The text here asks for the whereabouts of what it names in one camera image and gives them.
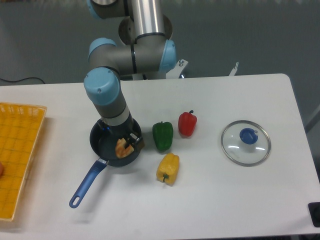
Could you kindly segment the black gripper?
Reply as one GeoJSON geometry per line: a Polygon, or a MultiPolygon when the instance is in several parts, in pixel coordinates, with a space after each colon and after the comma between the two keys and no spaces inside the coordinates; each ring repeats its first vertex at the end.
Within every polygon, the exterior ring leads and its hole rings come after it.
{"type": "Polygon", "coordinates": [[[140,152],[145,147],[141,127],[132,117],[129,117],[125,122],[116,126],[107,125],[102,119],[99,119],[97,124],[101,130],[113,135],[116,141],[124,138],[125,149],[131,147],[135,152],[140,152]]]}

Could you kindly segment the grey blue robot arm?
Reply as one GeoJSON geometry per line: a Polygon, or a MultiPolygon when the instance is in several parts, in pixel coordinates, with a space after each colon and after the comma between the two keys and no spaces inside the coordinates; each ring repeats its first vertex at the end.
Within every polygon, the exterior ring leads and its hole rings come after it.
{"type": "Polygon", "coordinates": [[[85,91],[101,121],[125,147],[144,147],[121,90],[123,76],[161,73],[177,62],[175,43],[166,38],[162,4],[159,0],[89,0],[89,11],[98,19],[129,17],[133,21],[133,42],[116,46],[108,38],[98,38],[89,47],[90,71],[84,79],[85,91]]]}

